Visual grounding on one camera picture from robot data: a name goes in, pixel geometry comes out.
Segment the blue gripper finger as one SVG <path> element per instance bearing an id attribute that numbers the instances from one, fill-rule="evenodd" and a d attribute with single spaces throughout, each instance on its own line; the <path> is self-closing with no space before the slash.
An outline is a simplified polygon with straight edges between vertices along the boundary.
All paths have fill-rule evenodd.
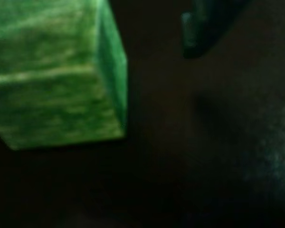
<path id="1" fill-rule="evenodd" d="M 182 46 L 186 59 L 207 53 L 228 31 L 248 0 L 193 0 L 182 13 Z"/>

